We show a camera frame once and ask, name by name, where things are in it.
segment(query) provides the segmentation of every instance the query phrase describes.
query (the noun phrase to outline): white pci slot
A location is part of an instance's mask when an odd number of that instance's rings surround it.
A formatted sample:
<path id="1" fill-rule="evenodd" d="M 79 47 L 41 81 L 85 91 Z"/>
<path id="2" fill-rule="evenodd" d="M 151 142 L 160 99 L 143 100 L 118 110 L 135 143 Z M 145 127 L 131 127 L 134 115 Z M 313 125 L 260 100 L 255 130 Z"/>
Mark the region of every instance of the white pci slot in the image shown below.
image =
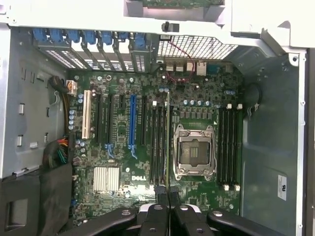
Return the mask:
<path id="1" fill-rule="evenodd" d="M 91 96 L 92 92 L 90 90 L 84 90 L 82 139 L 90 138 Z"/>

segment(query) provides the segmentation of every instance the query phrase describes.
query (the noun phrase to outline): metal mesh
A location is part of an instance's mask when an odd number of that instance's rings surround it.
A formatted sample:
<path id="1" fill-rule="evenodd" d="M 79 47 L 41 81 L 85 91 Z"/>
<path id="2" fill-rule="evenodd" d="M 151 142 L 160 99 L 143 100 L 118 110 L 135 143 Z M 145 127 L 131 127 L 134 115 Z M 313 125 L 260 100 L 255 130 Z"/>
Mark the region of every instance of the metal mesh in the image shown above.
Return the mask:
<path id="1" fill-rule="evenodd" d="M 222 44 L 214 37 L 204 36 L 172 36 L 171 42 L 172 43 L 168 41 L 159 42 L 159 56 L 167 58 L 188 58 L 185 53 L 178 49 L 180 48 L 192 59 L 222 60 L 237 48 L 237 45 Z"/>
<path id="2" fill-rule="evenodd" d="M 52 51 L 52 50 L 47 50 L 46 51 L 49 55 L 51 55 L 53 58 L 55 58 L 57 61 L 61 62 L 63 65 L 65 65 L 68 68 L 74 69 L 75 66 L 72 65 L 70 62 L 65 60 L 62 56 L 60 56 L 57 52 Z"/>
<path id="3" fill-rule="evenodd" d="M 87 69 L 86 66 L 80 62 L 79 59 L 77 59 L 71 52 L 68 51 L 62 51 L 62 53 L 70 59 L 74 64 L 76 64 L 80 69 Z"/>

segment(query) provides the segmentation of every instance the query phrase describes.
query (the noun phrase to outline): label sticker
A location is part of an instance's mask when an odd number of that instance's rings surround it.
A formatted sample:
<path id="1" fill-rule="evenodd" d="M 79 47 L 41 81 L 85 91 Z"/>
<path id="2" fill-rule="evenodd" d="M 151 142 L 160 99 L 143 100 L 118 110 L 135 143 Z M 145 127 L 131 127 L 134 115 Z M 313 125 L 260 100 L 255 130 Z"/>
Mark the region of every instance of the label sticker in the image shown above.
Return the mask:
<path id="1" fill-rule="evenodd" d="M 286 201 L 286 177 L 278 175 L 278 197 Z"/>

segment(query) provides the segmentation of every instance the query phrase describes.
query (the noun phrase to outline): cpu socket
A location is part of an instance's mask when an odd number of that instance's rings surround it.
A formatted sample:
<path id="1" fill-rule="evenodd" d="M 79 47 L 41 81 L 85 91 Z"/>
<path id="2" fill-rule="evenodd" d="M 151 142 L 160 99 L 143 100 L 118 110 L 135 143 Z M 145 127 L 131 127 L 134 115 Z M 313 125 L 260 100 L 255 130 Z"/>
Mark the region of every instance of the cpu socket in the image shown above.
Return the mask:
<path id="1" fill-rule="evenodd" d="M 216 168 L 215 135 L 206 130 L 186 130 L 179 124 L 174 134 L 173 169 L 176 180 L 182 176 L 204 176 L 207 181 Z"/>

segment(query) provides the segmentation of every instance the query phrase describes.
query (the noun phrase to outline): motherboard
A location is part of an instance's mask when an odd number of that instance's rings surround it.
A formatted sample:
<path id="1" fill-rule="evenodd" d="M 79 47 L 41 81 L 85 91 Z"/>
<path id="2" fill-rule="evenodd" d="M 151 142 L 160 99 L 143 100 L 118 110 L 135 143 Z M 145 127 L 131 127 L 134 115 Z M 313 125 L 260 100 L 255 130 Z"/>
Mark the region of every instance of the motherboard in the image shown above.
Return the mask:
<path id="1" fill-rule="evenodd" d="M 204 213 L 239 213 L 242 109 L 231 108 L 243 76 L 232 64 L 209 64 L 206 75 L 71 71 L 69 80 L 75 224 L 155 203 L 158 185 L 176 186 Z"/>

